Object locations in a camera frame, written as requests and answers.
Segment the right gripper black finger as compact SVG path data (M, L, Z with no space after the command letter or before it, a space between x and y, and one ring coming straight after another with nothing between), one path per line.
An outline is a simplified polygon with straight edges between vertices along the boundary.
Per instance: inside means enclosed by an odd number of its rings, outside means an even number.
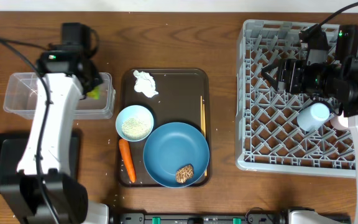
M275 75L281 77L285 70L285 60L279 60L277 62L271 63L264 67L261 71L262 76L274 77Z
M264 79L266 79L266 80L270 83L271 87L272 87L275 91L279 91L279 89L278 89L278 81L277 81L276 79L274 79L273 77L271 77L268 73L263 73L263 74L262 74L262 77L263 77Z

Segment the yellow silver snack wrapper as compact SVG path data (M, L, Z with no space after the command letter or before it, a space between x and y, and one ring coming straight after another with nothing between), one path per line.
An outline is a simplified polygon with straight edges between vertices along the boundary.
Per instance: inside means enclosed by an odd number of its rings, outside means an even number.
M91 90L90 92L87 92L86 97L94 99L94 100L98 100L100 98L99 86L96 86L93 90Z

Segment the light blue plastic cup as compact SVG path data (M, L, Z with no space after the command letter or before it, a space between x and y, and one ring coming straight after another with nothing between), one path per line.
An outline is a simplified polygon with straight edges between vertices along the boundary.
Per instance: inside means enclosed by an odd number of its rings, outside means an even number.
M307 132L318 129L330 116L329 108L322 103L314 103L301 110L296 117L298 126Z

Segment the white tissue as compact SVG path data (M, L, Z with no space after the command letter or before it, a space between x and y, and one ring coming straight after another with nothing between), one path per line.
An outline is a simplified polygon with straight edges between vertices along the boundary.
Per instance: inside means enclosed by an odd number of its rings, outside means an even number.
M147 72L139 72L135 70L133 75L136 78L134 90L138 93L143 93L147 98L152 98L158 95L154 78Z

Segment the light blue small bowl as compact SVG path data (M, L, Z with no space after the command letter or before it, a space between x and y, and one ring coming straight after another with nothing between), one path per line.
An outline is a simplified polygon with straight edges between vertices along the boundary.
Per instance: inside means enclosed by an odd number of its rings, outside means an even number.
M131 142L145 139L154 128L154 117L144 106L132 105L124 108L116 118L118 135Z

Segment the white rice grains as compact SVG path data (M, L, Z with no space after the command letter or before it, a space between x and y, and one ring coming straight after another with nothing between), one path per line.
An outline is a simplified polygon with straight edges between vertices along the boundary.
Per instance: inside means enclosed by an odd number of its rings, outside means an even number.
M143 139L151 130L151 122L144 118L129 118L121 126L126 138L137 141Z

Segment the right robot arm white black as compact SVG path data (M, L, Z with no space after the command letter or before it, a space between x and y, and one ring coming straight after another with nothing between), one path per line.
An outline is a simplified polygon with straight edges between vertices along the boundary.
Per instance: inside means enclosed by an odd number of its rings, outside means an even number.
M261 75L277 91L292 95L307 94L335 98L348 119L356 153L357 202L355 223L358 223L358 24L338 28L335 59L339 65L328 64L328 39L323 23L299 33L307 45L303 60L285 58L262 69Z

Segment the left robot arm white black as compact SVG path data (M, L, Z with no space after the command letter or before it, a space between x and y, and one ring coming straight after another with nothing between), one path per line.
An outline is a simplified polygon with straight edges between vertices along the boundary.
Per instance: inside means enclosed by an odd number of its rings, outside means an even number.
M37 103L25 151L0 194L20 223L109 223L109 208L92 202L71 176L70 141L78 102L102 84L92 57L97 32L79 22L63 23L61 42L35 63L0 37L37 76Z

